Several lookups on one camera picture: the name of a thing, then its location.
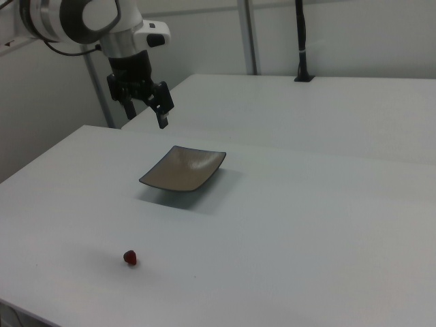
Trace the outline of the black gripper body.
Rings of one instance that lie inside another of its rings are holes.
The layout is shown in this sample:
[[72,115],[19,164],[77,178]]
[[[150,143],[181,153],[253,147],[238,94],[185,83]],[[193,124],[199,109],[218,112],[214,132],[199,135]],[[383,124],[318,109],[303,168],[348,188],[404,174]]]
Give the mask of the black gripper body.
[[153,95],[151,64],[147,50],[124,58],[109,58],[111,75],[107,76],[111,97],[126,102],[134,98],[148,100]]

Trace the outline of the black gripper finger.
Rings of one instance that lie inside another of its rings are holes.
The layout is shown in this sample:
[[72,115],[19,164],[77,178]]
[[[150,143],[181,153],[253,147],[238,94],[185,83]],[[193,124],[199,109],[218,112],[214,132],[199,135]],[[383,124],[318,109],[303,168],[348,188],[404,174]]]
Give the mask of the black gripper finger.
[[122,92],[119,97],[119,102],[125,110],[126,116],[129,120],[136,117],[136,110],[129,93]]
[[153,83],[151,94],[146,99],[146,105],[155,113],[159,128],[166,128],[168,114],[174,108],[174,102],[166,82]]

